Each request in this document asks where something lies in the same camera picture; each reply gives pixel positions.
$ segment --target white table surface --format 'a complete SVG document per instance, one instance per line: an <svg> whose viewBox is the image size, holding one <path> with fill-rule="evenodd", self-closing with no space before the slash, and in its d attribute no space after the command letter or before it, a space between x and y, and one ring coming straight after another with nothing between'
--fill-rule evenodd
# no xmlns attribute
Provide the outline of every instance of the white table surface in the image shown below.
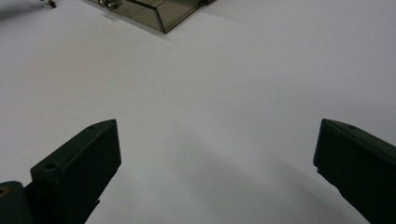
<svg viewBox="0 0 396 224"><path fill-rule="evenodd" d="M43 4L0 3L0 182L117 119L89 224L367 223L312 160L321 119L396 145L396 1L218 0L168 35Z"/></svg>

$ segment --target screw hole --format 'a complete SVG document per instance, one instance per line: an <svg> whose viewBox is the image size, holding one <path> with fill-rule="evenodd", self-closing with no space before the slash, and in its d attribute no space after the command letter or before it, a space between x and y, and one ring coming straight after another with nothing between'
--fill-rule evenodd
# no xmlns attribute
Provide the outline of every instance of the screw hole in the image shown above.
<svg viewBox="0 0 396 224"><path fill-rule="evenodd" d="M52 169L55 169L57 166L58 166L58 162L53 161L53 162L50 162L50 163L48 163L46 165L46 169L47 170L52 170Z"/></svg>
<svg viewBox="0 0 396 224"><path fill-rule="evenodd" d="M8 194L9 189L8 187L2 187L0 188L0 198L2 198L3 196L5 196L6 194Z"/></svg>

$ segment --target white surface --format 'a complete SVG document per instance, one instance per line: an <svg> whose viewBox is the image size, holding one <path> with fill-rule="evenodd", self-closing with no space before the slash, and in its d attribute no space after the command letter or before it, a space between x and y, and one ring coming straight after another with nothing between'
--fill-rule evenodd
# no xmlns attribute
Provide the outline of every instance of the white surface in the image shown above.
<svg viewBox="0 0 396 224"><path fill-rule="evenodd" d="M218 0L168 35L42 4L0 4L0 182L117 119L88 223L367 223L312 160L324 118L396 145L395 1Z"/></svg>

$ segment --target transparent box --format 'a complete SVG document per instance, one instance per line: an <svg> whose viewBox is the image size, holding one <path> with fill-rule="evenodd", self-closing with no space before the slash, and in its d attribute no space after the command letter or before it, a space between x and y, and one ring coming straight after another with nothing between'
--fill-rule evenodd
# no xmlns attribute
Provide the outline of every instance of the transparent box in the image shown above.
<svg viewBox="0 0 396 224"><path fill-rule="evenodd" d="M213 0L98 0L101 7L168 33L195 10Z"/></svg>

